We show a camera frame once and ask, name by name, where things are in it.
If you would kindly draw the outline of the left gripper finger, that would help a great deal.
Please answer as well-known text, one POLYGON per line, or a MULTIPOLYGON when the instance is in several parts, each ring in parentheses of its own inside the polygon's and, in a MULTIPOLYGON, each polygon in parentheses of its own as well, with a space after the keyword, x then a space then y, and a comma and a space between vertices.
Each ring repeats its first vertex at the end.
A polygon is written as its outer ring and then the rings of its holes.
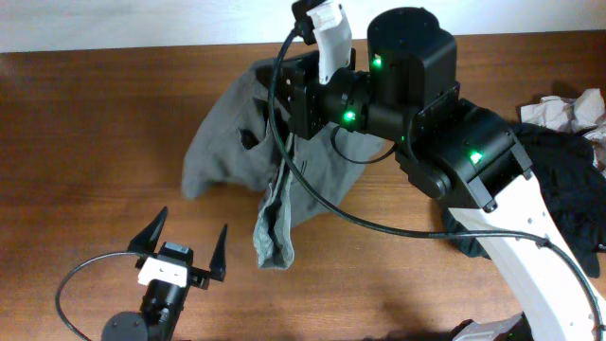
POLYGON ((127 250, 141 254, 153 253, 161 235, 164 223, 168 217, 168 213, 168 208, 164 206, 155 216, 155 218, 131 239, 127 250))
POLYGON ((225 224, 217 240, 215 249, 211 261, 209 263, 209 270, 211 277, 214 280, 223 282, 226 276, 226 255, 225 245, 227 236, 228 225, 225 224))

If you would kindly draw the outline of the grey shorts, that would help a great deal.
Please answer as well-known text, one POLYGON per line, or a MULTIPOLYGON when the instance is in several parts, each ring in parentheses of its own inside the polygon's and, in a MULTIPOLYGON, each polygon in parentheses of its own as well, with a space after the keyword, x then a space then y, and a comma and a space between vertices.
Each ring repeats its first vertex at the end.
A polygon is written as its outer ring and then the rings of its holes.
MULTIPOLYGON (((272 60, 252 63, 221 95, 194 136, 184 158, 182 193, 197 198, 221 183, 261 192, 253 244, 260 269, 285 270, 294 262, 293 228, 326 212, 282 160, 270 127, 267 87, 257 77, 272 60)), ((280 133, 293 162, 312 188, 341 204, 379 153, 384 140, 325 126, 305 140, 280 133)))

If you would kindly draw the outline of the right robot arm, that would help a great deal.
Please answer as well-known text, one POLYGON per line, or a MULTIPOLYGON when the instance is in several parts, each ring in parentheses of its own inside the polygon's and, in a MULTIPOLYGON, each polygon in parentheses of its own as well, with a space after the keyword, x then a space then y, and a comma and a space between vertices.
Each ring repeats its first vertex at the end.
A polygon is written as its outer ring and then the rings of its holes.
POLYGON ((324 126, 391 141, 409 182, 463 225, 522 310, 505 320, 465 321, 454 340, 601 340, 605 301, 551 218, 531 160, 509 124, 459 95, 457 45, 427 9, 396 8, 367 29, 369 68, 356 53, 342 5, 297 1, 292 35, 317 50, 279 53, 267 83, 309 139, 324 126))

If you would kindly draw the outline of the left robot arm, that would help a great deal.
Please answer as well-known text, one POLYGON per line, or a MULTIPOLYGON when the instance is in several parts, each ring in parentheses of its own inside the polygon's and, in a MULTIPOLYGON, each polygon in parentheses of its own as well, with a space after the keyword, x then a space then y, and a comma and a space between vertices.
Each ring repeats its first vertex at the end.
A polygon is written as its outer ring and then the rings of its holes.
POLYGON ((170 341, 189 289, 206 290, 212 280, 224 281, 227 228, 222 229, 205 270, 193 265, 192 249, 173 242, 158 243, 167 217, 168 209, 163 207, 129 242, 127 250, 139 256, 137 282, 146 287, 146 293, 138 311, 117 313, 107 321, 102 341, 170 341))

